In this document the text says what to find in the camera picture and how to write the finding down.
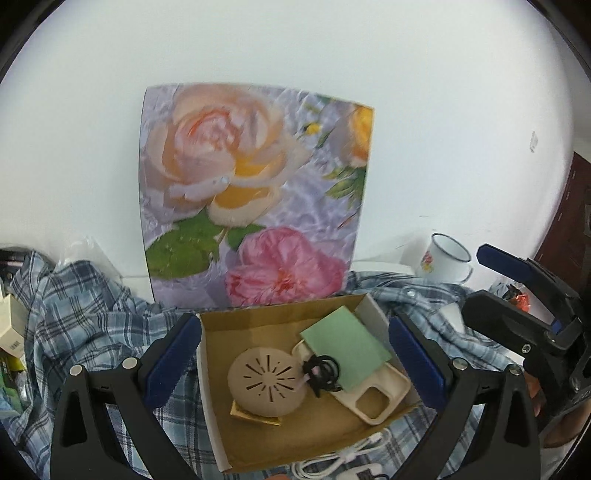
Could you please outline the person's hand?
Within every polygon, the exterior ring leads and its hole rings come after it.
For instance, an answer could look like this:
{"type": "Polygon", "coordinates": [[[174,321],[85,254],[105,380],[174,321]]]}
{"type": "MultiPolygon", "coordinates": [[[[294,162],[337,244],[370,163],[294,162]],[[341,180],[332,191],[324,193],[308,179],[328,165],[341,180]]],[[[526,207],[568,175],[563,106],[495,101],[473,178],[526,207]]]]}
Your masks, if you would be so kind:
{"type": "MultiPolygon", "coordinates": [[[[537,378],[527,372],[524,373],[524,378],[527,383],[534,414],[538,416],[546,402],[541,385],[537,378]]],[[[553,429],[544,436],[542,446],[544,448],[557,448],[571,442],[584,430],[584,425],[589,415],[590,400],[586,400],[555,424],[553,429]]]]}

